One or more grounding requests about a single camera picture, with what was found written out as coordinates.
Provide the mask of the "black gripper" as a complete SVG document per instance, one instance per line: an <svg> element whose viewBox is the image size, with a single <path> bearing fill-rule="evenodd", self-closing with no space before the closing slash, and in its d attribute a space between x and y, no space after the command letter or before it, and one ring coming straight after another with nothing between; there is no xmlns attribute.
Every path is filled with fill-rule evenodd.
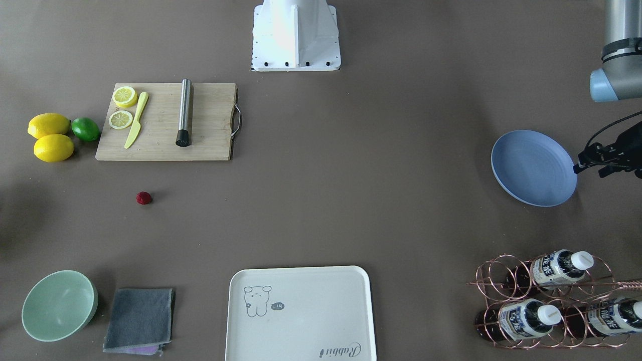
<svg viewBox="0 0 642 361"><path fill-rule="evenodd" d="M578 163L573 165L575 174L589 167L601 166L600 178L620 172L633 171L641 179L641 128L629 128L616 138L616 148L601 143L591 144L578 154Z"/></svg>

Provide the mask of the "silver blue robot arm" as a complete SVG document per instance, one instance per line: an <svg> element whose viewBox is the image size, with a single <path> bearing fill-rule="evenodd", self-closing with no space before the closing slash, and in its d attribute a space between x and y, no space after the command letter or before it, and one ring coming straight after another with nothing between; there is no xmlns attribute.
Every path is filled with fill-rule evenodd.
<svg viewBox="0 0 642 361"><path fill-rule="evenodd" d="M632 100L641 96L641 2L605 2L605 45L601 50L601 68L589 78L591 98L596 102ZM601 178L620 171L633 172L640 178L641 124L622 132L610 145L593 142L605 126L592 136L578 155L573 171L600 166Z"/></svg>

